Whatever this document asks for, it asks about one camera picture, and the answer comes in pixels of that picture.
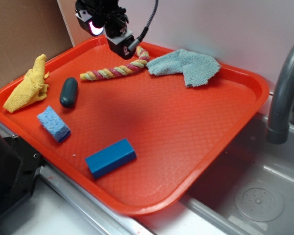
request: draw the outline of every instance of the plastic tray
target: plastic tray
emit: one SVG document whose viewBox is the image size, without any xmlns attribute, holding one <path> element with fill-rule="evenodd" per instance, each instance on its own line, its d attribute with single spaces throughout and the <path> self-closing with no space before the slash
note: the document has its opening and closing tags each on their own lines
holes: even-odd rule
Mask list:
<svg viewBox="0 0 294 235">
<path fill-rule="evenodd" d="M 151 58 L 171 52 L 141 46 Z M 0 121 L 108 207 L 141 215 L 177 201 L 264 104 L 269 89 L 262 77 L 224 64 L 198 88 L 185 88 L 182 74 L 157 77 L 147 69 L 123 78 L 79 80 L 80 73 L 128 62 L 109 50 L 104 37 L 85 41 L 46 63 L 45 100 L 10 114 L 3 104 L 23 77 L 3 87 Z M 59 102 L 68 77 L 78 80 L 72 109 Z M 37 119 L 48 105 L 72 131 L 63 143 Z M 95 180 L 85 158 L 124 138 L 137 159 Z"/>
</svg>

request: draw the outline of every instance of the white wall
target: white wall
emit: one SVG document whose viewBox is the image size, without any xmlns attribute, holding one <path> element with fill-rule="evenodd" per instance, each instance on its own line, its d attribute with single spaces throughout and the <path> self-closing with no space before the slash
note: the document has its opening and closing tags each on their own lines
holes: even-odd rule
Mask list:
<svg viewBox="0 0 294 235">
<path fill-rule="evenodd" d="M 120 0 L 137 37 L 154 0 Z M 294 0 L 159 0 L 146 42 L 214 56 L 262 75 L 274 89 L 294 44 Z"/>
</svg>

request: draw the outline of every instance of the braided rope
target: braided rope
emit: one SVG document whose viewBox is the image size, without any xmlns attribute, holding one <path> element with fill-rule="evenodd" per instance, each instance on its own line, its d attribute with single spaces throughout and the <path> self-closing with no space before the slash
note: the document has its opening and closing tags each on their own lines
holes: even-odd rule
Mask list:
<svg viewBox="0 0 294 235">
<path fill-rule="evenodd" d="M 120 65 L 118 67 L 102 69 L 98 71 L 88 71 L 80 75 L 82 81 L 96 81 L 102 79 L 110 79 L 114 77 L 127 76 L 133 74 L 141 69 L 143 69 L 149 61 L 149 53 L 142 47 L 138 46 L 136 48 L 135 54 L 138 56 L 138 59 L 131 62 L 128 65 Z"/>
</svg>

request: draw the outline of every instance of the sink basin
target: sink basin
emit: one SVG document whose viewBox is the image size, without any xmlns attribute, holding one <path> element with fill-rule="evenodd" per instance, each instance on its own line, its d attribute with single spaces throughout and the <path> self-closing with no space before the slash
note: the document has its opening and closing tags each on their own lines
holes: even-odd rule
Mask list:
<svg viewBox="0 0 294 235">
<path fill-rule="evenodd" d="M 294 234 L 294 126 L 282 145 L 266 142 L 265 127 L 257 114 L 187 194 L 237 234 Z"/>
</svg>

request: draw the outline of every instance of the yellow towel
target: yellow towel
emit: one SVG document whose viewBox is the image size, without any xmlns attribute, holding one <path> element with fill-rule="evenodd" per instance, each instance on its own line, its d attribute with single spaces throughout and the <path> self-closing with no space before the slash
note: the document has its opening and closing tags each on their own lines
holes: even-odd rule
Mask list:
<svg viewBox="0 0 294 235">
<path fill-rule="evenodd" d="M 45 79 L 49 72 L 45 75 L 46 59 L 44 54 L 38 56 L 33 68 L 28 70 L 24 80 L 9 96 L 3 107 L 10 113 L 47 97 L 49 85 L 45 84 Z"/>
</svg>

